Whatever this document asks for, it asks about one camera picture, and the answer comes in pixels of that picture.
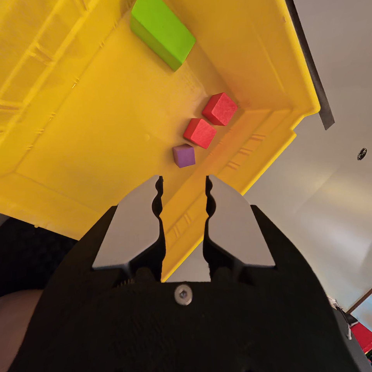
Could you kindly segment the dark display board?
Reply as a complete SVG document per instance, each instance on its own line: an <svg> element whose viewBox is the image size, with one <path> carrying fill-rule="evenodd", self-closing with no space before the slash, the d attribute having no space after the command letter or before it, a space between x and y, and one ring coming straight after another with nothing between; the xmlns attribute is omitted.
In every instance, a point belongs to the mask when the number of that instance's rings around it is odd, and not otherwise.
<svg viewBox="0 0 372 372"><path fill-rule="evenodd" d="M346 350L349 356L351 356L352 360L356 364L357 371L360 372L371 372L372 367L370 362L368 361L365 353L363 352L360 344L356 340L353 332L347 321L345 320L344 315L337 310L332 309L335 315L335 318L338 323L338 327L340 329L344 344L346 345Z"/></svg>

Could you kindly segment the red wooden cube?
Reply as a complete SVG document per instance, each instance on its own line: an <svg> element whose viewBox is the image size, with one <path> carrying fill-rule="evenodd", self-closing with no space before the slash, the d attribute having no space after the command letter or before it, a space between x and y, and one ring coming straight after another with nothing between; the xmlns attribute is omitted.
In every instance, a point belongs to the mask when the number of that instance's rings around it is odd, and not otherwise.
<svg viewBox="0 0 372 372"><path fill-rule="evenodd" d="M184 131L184 139L207 149L216 135L216 129L201 118L192 118Z"/></svg>

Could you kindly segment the purple wooden block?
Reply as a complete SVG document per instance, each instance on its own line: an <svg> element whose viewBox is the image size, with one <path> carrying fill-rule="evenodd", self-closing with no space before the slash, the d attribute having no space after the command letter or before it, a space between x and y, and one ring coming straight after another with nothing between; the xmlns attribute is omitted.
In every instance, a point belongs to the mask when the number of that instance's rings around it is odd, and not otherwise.
<svg viewBox="0 0 372 372"><path fill-rule="evenodd" d="M179 168L185 168L196 164L194 147L189 144L182 144L172 148L175 164Z"/></svg>

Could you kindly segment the yellow plastic bin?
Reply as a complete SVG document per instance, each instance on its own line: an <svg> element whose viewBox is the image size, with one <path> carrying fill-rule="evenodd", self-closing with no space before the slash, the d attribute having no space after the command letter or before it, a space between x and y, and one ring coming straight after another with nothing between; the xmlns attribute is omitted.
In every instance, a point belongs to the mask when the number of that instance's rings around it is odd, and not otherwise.
<svg viewBox="0 0 372 372"><path fill-rule="evenodd" d="M165 1L196 39L175 72L130 29L134 3L1 1L1 213L80 239L161 175L166 281L202 240L206 176L244 195L320 105L285 1ZM222 92L225 127L202 115ZM207 149L192 118L216 129Z"/></svg>

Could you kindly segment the person's right forearm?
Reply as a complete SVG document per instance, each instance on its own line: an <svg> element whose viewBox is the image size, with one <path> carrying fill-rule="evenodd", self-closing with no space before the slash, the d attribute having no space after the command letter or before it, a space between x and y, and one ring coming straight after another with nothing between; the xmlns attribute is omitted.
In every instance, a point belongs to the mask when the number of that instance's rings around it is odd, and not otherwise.
<svg viewBox="0 0 372 372"><path fill-rule="evenodd" d="M11 366L23 342L42 290L24 290L0 298L0 371Z"/></svg>

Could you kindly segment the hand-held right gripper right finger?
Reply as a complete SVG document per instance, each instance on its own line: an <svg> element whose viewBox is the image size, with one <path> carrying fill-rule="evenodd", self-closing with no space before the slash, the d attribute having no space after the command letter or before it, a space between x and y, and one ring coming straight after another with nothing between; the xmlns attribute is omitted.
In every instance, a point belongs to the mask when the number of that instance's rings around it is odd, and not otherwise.
<svg viewBox="0 0 372 372"><path fill-rule="evenodd" d="M240 277L247 267L272 269L275 262L249 202L215 175L206 177L207 220L203 257L210 277L226 268Z"/></svg>

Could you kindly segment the black mesh pad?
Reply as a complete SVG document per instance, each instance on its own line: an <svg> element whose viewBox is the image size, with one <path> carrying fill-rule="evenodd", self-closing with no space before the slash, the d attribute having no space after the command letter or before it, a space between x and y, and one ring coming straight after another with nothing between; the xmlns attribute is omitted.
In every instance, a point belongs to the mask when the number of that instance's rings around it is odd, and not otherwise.
<svg viewBox="0 0 372 372"><path fill-rule="evenodd" d="M77 240L8 218L0 227L0 296L44 290Z"/></svg>

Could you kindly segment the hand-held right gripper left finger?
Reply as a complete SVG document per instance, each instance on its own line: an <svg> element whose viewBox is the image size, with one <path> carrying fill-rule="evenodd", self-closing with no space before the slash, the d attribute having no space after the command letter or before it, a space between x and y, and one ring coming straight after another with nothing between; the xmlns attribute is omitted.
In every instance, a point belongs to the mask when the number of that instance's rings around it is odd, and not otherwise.
<svg viewBox="0 0 372 372"><path fill-rule="evenodd" d="M160 214L163 177L154 175L117 205L92 264L94 270L121 269L134 277L141 267L152 267L160 277L165 239Z"/></svg>

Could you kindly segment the small red bin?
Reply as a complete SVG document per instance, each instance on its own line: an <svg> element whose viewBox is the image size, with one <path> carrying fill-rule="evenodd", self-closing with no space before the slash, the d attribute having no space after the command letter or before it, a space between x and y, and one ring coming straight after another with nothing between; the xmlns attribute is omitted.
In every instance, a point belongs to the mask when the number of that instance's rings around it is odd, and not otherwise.
<svg viewBox="0 0 372 372"><path fill-rule="evenodd" d="M365 354L372 350L372 332L361 323L351 327L351 331Z"/></svg>

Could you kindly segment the green wooden block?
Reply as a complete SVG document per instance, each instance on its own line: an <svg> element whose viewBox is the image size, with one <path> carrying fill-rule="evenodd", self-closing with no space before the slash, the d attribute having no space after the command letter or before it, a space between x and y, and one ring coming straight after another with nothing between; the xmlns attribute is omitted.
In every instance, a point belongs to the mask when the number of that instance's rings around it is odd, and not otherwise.
<svg viewBox="0 0 372 372"><path fill-rule="evenodd" d="M137 0L130 27L173 71L185 62L196 39L161 0Z"/></svg>

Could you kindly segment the red wooden block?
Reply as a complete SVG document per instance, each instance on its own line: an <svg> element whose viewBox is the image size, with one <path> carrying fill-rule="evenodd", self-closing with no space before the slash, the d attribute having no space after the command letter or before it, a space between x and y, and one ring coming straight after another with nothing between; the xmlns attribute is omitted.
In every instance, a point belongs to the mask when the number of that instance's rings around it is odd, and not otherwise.
<svg viewBox="0 0 372 372"><path fill-rule="evenodd" d="M212 124L227 126L238 110L237 104L225 92L211 96L202 115Z"/></svg>

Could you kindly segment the table edge rail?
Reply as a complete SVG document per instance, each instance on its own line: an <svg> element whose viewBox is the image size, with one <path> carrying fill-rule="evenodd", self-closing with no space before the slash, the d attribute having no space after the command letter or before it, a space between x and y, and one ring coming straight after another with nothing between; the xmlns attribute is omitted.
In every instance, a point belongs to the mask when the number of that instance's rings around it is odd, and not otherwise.
<svg viewBox="0 0 372 372"><path fill-rule="evenodd" d="M301 46L301 49L304 54L304 58L310 73L310 76L312 78L312 82L315 88L315 92L317 94L319 104L320 104L320 110L319 110L319 116L322 121L323 127L325 130L328 130L334 123L335 119L326 95L326 91L323 87L322 81L320 79L317 67L314 62L313 55L311 53L311 50L309 48L309 44L307 41L307 38L305 36L304 29L302 27L299 14L297 12L295 3L293 0L286 0L286 5L289 11L289 14L291 16L291 20L293 23L293 26L296 30L297 37L299 39L299 43Z"/></svg>

